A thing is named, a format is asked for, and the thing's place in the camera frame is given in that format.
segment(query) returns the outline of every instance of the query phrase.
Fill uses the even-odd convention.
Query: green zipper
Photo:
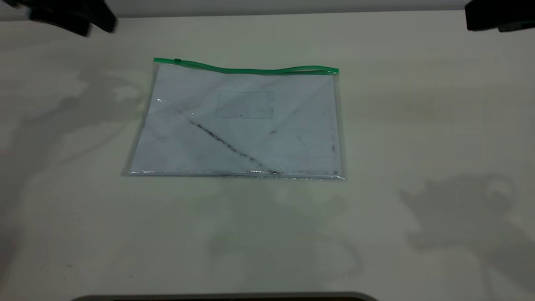
[[[324,66],[299,66],[285,69],[265,70],[265,69],[229,69],[220,68],[202,63],[183,61],[181,59],[168,59],[168,58],[154,58],[155,63],[172,64],[182,67],[201,69],[213,72],[220,72],[226,74],[260,74],[260,75],[295,75],[295,74],[307,74],[307,75],[333,75],[338,74],[337,68],[324,67]]]

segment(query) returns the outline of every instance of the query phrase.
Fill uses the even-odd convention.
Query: table surface
[[[462,11],[0,22],[0,299],[535,295],[535,31]],[[152,58],[340,68],[346,181],[127,177]]]

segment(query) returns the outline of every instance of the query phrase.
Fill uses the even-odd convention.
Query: white wall
[[[467,2],[469,0],[107,0],[120,17],[457,10]],[[0,2],[0,20],[23,19],[24,15],[24,10]]]

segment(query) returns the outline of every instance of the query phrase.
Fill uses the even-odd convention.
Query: white table
[[[533,300],[535,31],[462,11],[0,22],[0,300]],[[347,181],[125,177],[153,57],[339,67]]]

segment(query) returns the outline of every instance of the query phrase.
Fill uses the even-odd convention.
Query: plastic bag
[[[343,179],[338,69],[154,63],[130,175]]]

